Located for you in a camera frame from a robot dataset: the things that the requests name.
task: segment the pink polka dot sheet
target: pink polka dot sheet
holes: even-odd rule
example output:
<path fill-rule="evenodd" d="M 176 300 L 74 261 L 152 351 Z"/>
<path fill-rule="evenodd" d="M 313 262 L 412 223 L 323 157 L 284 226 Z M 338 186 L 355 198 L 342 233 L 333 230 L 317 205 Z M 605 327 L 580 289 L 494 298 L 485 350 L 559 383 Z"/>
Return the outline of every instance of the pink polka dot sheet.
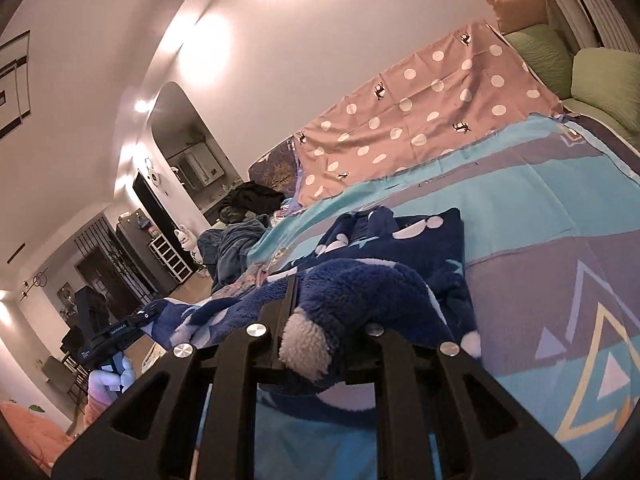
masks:
<path fill-rule="evenodd" d="M 559 99 L 485 22 L 473 22 L 370 79 L 294 135 L 308 206 L 348 186 L 458 150 Z"/>

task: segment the orange cushion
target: orange cushion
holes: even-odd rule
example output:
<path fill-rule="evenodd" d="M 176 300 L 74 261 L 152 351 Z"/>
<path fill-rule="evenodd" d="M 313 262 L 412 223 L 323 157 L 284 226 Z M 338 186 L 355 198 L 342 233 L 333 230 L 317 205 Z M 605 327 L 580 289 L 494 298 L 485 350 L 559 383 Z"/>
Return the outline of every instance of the orange cushion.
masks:
<path fill-rule="evenodd" d="M 503 34 L 545 23 L 546 0 L 486 0 L 494 10 L 498 28 Z"/>

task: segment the doorway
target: doorway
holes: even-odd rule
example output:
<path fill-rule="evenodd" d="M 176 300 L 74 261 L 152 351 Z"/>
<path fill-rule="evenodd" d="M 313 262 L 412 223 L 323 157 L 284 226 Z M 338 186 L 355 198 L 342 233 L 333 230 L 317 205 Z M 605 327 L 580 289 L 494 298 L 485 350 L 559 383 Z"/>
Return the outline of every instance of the doorway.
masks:
<path fill-rule="evenodd" d="M 207 212 L 242 183 L 182 88 L 169 82 L 158 94 L 149 116 L 151 133 L 184 190 L 209 219 Z"/>
<path fill-rule="evenodd" d="M 109 311 L 116 320 L 124 319 L 140 308 L 138 298 L 99 248 L 85 256 L 76 269 L 89 286 L 106 298 Z"/>
<path fill-rule="evenodd" d="M 152 191 L 149 184 L 140 173 L 136 175 L 133 181 L 133 191 L 140 199 L 140 203 L 144 206 L 146 212 L 151 216 L 156 227 L 160 229 L 160 232 L 164 235 L 167 241 L 172 245 L 177 253 L 180 254 L 187 266 L 194 272 L 198 270 L 198 264 L 193 261 L 191 253 L 182 248 L 178 237 L 175 235 L 174 231 L 178 226 L 169 216 L 169 213 L 166 211 L 164 206 L 162 206 L 156 197 L 156 194 Z"/>

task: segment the blue bed sheet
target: blue bed sheet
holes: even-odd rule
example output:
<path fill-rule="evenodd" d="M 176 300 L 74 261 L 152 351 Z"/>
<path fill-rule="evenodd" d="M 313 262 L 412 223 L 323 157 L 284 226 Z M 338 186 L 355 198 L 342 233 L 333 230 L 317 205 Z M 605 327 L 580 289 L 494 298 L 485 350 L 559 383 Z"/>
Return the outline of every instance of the blue bed sheet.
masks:
<path fill-rule="evenodd" d="M 343 212 L 457 207 L 483 364 L 586 474 L 640 396 L 640 178 L 569 120 L 530 116 L 477 144 L 357 184 L 282 221 L 249 255 L 309 254 Z M 258 478 L 374 479 L 375 434 L 257 416 Z"/>

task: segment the pink blanket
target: pink blanket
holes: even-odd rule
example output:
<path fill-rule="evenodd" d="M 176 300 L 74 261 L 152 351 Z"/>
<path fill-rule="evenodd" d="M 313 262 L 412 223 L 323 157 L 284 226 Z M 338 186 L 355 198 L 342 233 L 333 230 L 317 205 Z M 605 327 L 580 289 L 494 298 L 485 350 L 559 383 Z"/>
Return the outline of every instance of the pink blanket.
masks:
<path fill-rule="evenodd" d="M 54 462 L 74 440 L 48 418 L 18 404 L 0 402 L 0 412 L 36 464 L 51 475 Z"/>
<path fill-rule="evenodd" d="M 294 135 L 306 206 L 444 156 L 560 101 L 474 22 L 378 74 Z"/>

